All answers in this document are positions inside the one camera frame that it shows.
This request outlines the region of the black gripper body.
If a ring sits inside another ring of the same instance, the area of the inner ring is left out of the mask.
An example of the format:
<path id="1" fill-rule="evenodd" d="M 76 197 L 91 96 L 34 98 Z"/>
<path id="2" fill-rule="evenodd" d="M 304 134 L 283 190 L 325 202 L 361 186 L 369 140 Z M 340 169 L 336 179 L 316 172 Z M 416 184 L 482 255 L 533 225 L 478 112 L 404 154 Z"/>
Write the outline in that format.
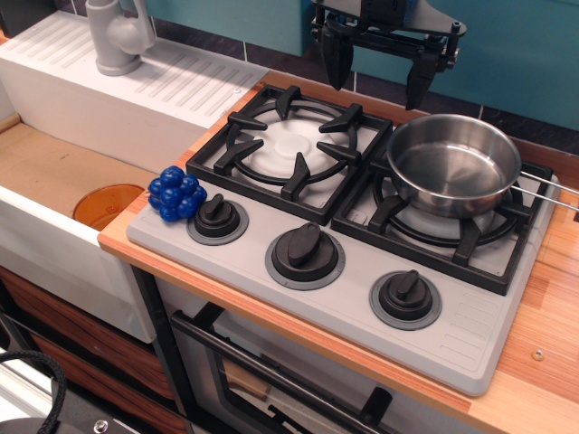
<path id="1" fill-rule="evenodd" d="M 322 34 L 374 51 L 454 51 L 466 24 L 426 1 L 315 1 L 314 38 Z"/>

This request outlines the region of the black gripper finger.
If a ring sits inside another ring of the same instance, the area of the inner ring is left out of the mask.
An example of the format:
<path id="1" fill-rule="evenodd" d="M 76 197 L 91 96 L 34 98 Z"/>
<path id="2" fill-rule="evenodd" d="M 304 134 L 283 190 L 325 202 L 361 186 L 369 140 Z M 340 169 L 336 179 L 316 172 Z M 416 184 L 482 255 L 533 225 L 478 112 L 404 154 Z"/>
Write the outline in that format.
<path id="1" fill-rule="evenodd" d="M 406 79 L 407 110 L 421 106 L 437 73 L 454 67 L 457 49 L 457 39 L 426 39 L 413 44 L 413 66 Z"/>
<path id="2" fill-rule="evenodd" d="M 352 32 L 346 25 L 329 17 L 323 24 L 314 21 L 312 34 L 319 43 L 329 84 L 335 90 L 341 90 L 354 59 Z"/>

